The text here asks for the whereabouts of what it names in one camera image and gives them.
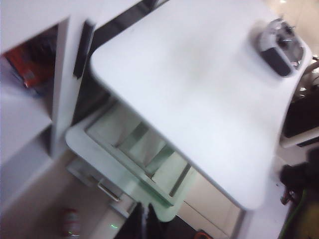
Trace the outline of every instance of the red can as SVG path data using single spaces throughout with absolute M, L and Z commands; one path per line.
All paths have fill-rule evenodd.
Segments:
M 62 235 L 65 238 L 80 237 L 80 218 L 75 209 L 64 209 L 62 216 Z

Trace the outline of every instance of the red object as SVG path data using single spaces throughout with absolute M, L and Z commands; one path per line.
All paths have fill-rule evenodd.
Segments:
M 213 238 L 207 233 L 201 231 L 195 234 L 194 239 L 213 239 Z
M 35 62 L 31 54 L 27 43 L 4 54 L 26 87 L 39 85 L 54 76 L 54 59 L 51 62 Z
M 80 218 L 75 209 L 64 209 L 62 223 L 62 235 L 64 237 L 80 236 Z

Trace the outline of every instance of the drawer handle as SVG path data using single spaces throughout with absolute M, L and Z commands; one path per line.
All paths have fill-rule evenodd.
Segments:
M 121 199 L 117 197 L 113 192 L 111 192 L 108 188 L 106 188 L 103 184 L 103 179 L 101 179 L 98 183 L 98 188 L 101 189 L 106 195 L 112 198 L 115 202 L 119 202 Z

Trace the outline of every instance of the white tabletop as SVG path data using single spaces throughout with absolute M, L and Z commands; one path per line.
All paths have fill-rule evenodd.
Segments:
M 246 209 L 265 198 L 302 74 L 280 78 L 252 46 L 252 29 L 275 18 L 260 0 L 170 0 L 91 58 L 106 89 Z

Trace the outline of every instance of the shelf panel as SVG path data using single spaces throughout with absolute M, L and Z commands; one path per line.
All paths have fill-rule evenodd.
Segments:
M 47 94 L 35 98 L 17 87 L 13 74 L 1 67 L 1 164 L 51 125 Z
M 47 152 L 47 135 L 42 133 L 1 165 L 1 203 L 6 209 L 29 182 L 52 160 Z

